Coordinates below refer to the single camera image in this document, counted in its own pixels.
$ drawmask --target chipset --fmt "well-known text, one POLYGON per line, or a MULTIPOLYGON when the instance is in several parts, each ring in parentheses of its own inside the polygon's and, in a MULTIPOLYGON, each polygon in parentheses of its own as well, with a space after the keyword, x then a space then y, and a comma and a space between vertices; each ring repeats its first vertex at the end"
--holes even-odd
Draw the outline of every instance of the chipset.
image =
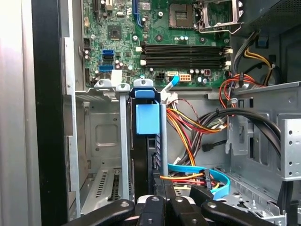
POLYGON ((169 6, 169 28, 192 29, 193 7, 188 4, 171 4, 169 6))
POLYGON ((121 40, 122 38, 122 29, 118 25, 109 25, 108 26, 108 39, 109 40, 121 40))

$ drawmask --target red wire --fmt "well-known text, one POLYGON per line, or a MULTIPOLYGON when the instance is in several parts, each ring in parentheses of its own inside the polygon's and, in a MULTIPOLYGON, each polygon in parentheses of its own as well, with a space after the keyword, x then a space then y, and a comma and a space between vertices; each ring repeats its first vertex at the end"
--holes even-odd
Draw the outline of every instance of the red wire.
POLYGON ((173 180, 172 182, 179 182, 179 183, 192 183, 192 184, 197 184, 197 185, 204 185, 205 181, 192 181, 192 180, 173 180))

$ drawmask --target black clamp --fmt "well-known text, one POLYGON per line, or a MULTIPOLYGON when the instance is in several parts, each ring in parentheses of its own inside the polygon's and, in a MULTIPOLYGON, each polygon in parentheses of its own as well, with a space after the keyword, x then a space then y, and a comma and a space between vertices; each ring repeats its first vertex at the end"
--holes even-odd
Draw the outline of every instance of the black clamp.
POLYGON ((243 72, 241 72, 239 75, 238 85, 240 88, 242 88, 244 85, 244 76, 245 76, 245 74, 243 72))
POLYGON ((218 108, 216 108, 215 112, 216 112, 216 114, 217 114, 217 117, 220 118, 220 110, 219 110, 218 108))

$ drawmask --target blue tab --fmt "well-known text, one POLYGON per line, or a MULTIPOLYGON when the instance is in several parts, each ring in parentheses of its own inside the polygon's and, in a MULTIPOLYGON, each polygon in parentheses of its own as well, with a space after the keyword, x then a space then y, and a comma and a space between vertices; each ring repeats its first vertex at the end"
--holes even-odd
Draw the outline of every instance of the blue tab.
POLYGON ((136 132, 140 135, 160 133, 160 105, 136 105, 136 132))
POLYGON ((155 92, 152 89, 135 89, 135 98, 154 99, 155 92))
MULTIPOLYGON (((173 165, 168 164, 168 169, 171 171, 176 172, 183 172, 183 173, 199 173, 201 170, 206 169, 205 167, 201 166, 182 166, 182 165, 173 165)), ((225 186, 217 189, 212 189, 211 193, 214 195, 214 200, 220 199, 230 193, 230 180, 229 178, 213 169, 210 169, 210 174, 214 177, 214 179, 219 180, 225 184, 225 186)))

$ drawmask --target blue connector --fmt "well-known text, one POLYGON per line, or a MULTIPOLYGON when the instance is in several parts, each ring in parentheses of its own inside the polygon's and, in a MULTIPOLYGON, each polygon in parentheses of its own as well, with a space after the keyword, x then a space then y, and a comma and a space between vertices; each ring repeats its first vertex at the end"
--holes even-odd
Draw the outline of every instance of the blue connector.
POLYGON ((100 72, 110 72, 114 69, 112 65, 99 65, 98 70, 100 72))
POLYGON ((103 49, 103 56, 113 56, 114 50, 112 49, 103 49))

